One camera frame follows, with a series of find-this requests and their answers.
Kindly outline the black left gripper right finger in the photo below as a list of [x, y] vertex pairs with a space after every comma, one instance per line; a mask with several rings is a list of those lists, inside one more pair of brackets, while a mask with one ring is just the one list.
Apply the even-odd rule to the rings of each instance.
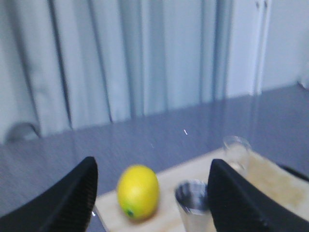
[[218, 232], [307, 232], [309, 222], [276, 203], [222, 159], [213, 159], [208, 199]]

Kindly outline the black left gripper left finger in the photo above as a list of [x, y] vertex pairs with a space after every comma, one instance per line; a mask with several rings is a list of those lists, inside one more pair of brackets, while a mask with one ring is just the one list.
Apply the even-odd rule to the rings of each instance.
[[41, 195], [0, 218], [2, 232], [85, 232], [97, 197], [98, 165], [84, 158]]

